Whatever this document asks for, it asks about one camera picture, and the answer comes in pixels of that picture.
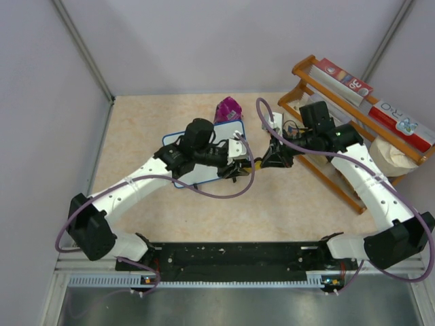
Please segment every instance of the gray wall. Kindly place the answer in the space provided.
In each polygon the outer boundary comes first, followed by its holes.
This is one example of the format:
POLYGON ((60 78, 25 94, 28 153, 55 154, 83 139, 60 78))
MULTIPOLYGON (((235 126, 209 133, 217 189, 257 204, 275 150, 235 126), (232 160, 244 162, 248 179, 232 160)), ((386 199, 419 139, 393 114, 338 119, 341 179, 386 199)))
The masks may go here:
POLYGON ((116 95, 289 90, 327 56, 361 75, 401 1, 64 0, 116 95))
MULTIPOLYGON (((434 18, 433 0, 416 1, 370 81, 375 95, 408 112, 432 130, 435 130, 434 18)), ((435 216, 435 157, 409 175, 398 189, 421 212, 430 211, 435 216)), ((435 273, 431 281, 435 293, 435 273)))
POLYGON ((0 324, 36 325, 108 105, 48 0, 0 11, 0 324))

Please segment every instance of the wooden tabletop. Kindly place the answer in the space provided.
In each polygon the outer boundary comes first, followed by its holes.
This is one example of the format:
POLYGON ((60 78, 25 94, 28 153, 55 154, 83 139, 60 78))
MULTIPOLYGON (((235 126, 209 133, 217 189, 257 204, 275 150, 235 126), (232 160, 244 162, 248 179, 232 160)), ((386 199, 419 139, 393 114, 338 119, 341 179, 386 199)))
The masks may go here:
MULTIPOLYGON (((136 170, 162 146, 162 137, 183 131, 196 117, 213 121, 216 105, 232 96, 243 109, 243 123, 255 157, 263 156, 269 135, 261 129, 255 102, 264 97, 274 111, 282 93, 176 94, 116 98, 94 192, 136 170)), ((212 194, 233 194, 238 182, 200 185, 212 194)), ((231 200, 216 200, 173 185, 160 188, 127 211, 116 227, 139 232, 151 241, 297 241, 319 240, 334 232, 371 233, 369 212, 354 213, 297 160, 292 168, 256 173, 252 188, 231 200)))

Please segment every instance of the blue frame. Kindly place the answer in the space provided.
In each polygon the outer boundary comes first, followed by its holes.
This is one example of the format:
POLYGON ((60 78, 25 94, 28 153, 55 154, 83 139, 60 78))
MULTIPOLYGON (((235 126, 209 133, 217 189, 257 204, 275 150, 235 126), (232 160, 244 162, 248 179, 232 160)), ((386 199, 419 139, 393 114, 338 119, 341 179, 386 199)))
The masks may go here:
MULTIPOLYGON (((215 124, 215 126, 220 126, 221 124, 231 124, 231 123, 233 123, 233 122, 241 122, 241 123, 242 123, 243 134, 245 135, 245 138, 246 138, 246 133, 245 133, 245 124, 243 123, 242 120, 232 120, 232 121, 220 122, 219 124, 215 124)), ((183 134, 183 133, 184 133, 184 131, 179 131, 179 132, 174 132, 174 133, 172 133, 172 134, 166 134, 166 135, 164 135, 164 136, 162 137, 162 144, 163 144, 163 146, 164 146, 164 139, 165 139, 165 138, 167 138, 167 137, 169 137, 169 136, 174 136, 174 135, 177 135, 177 134, 183 134)), ((202 185, 203 183, 208 183, 208 182, 212 182, 212 181, 216 181, 216 180, 220 180, 220 179, 219 179, 219 178, 216 178, 216 179, 212 179, 212 180, 207 180, 207 181, 199 182, 199 183, 197 183, 197 185, 202 185)), ((176 183, 174 183, 174 186, 175 186, 177 189, 183 189, 183 188, 185 188, 183 185, 177 186, 176 183)))

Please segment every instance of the robotic arm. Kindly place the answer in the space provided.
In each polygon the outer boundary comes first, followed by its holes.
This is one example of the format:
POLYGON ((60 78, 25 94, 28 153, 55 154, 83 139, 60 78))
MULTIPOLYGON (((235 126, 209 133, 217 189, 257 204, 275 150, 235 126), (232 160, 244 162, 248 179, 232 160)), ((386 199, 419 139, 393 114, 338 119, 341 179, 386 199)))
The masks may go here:
MULTIPOLYGON (((362 161, 376 172, 376 176, 372 177, 347 160, 329 158, 372 213, 379 233, 365 237, 344 234, 327 236, 322 241, 326 241, 328 255, 333 259, 369 259, 379 268, 388 268, 422 251, 428 239, 421 224, 399 199, 380 184, 379 179, 387 183, 388 180, 372 161, 362 137, 353 126, 345 124, 336 127, 325 102, 302 107, 300 113, 305 129, 296 136, 283 129, 283 116, 280 113, 274 113, 273 121, 269 119, 268 123, 293 144, 305 149, 342 153, 362 161)), ((142 259, 153 247, 148 239, 140 234, 115 230, 113 225, 131 206, 159 187, 169 184, 169 177, 178 179, 192 171, 195 164, 217 167, 218 176, 223 179, 249 174, 249 169, 246 169, 250 167, 247 150, 242 142, 227 139, 214 144, 211 140, 213 133, 211 122, 193 120, 175 143, 161 147, 143 166, 118 183, 127 182, 127 186, 101 196, 78 214, 67 231, 89 260, 105 256, 126 257, 133 261, 142 259), (156 175, 167 179, 133 181, 137 177, 156 175)), ((260 168, 289 168, 293 165, 293 157, 301 154, 271 137, 268 151, 262 159, 257 160, 260 161, 260 168)), ((69 215, 91 197, 79 194, 73 198, 69 215)), ((424 213, 422 217, 433 230, 435 220, 431 214, 424 213)))

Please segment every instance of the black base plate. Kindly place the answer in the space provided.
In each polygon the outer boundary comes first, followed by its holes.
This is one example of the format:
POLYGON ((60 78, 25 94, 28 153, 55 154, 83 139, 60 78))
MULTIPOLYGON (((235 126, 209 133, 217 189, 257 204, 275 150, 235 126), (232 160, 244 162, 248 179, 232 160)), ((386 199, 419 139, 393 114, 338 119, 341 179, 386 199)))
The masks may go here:
MULTIPOLYGON (((306 271, 356 270, 350 259, 332 259, 317 242, 153 243, 141 264, 158 269, 162 281, 273 282, 306 280, 306 271)), ((116 270, 140 270, 117 262, 116 270)))

